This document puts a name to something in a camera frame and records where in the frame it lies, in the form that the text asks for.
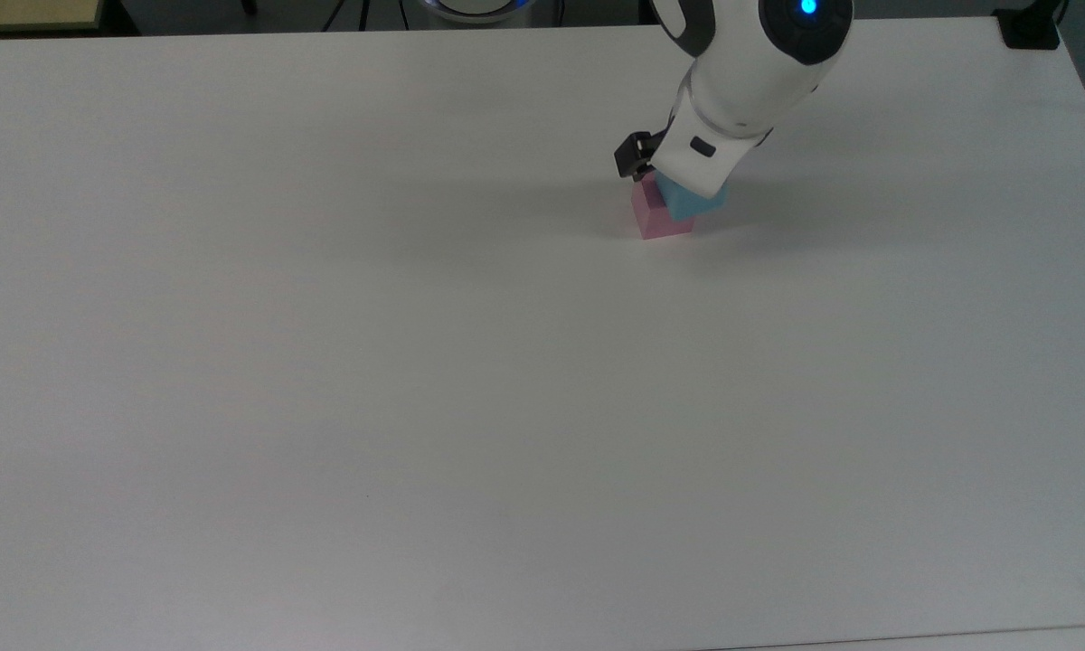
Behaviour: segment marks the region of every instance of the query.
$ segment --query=wooden surface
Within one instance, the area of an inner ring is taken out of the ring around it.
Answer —
[[[1085,625],[1085,94],[861,21],[695,233],[658,26],[0,42],[0,650]]]
[[[94,29],[104,0],[0,0],[0,31]]]

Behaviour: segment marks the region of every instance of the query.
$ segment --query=cable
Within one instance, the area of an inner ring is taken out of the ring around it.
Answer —
[[[370,17],[370,0],[361,0],[361,12],[357,16],[357,31],[366,31],[366,21]]]
[[[332,25],[333,20],[337,17],[337,12],[341,11],[341,5],[343,4],[345,4],[345,0],[337,0],[337,3],[333,8],[333,12],[329,14],[329,20],[327,21],[327,24],[322,27],[322,31],[329,31],[329,26]]]

